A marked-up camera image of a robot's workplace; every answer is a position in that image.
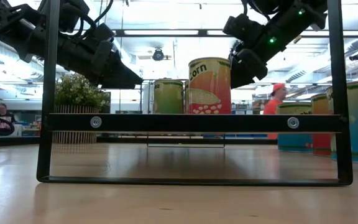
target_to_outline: ceiling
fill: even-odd
[[[37,8],[39,0],[9,0],[11,5],[29,4]],[[104,10],[107,0],[86,0],[93,19]],[[358,30],[358,0],[342,0],[345,30]],[[222,29],[229,16],[243,12],[240,0],[115,0],[104,22],[112,29]],[[249,10],[250,19],[266,23],[264,16]],[[155,49],[162,49],[169,60],[154,62],[137,60],[143,68],[144,78],[186,78],[189,61],[198,57],[224,57],[236,41],[230,37],[123,37],[117,43],[128,54],[139,58],[151,56]],[[285,72],[307,62],[328,50],[327,38],[302,38],[290,44],[284,52],[268,62],[270,70],[266,80],[282,82]]]

